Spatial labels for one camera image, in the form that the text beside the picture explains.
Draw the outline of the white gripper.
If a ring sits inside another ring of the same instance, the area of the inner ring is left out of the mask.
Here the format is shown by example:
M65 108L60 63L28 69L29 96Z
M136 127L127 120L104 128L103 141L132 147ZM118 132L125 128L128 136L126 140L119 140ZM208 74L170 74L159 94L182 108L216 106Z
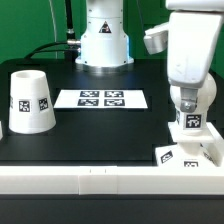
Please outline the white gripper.
M146 30L144 43L149 54L167 50L169 83L181 87L180 110L194 112L224 24L224 0L166 0L166 8L169 21Z

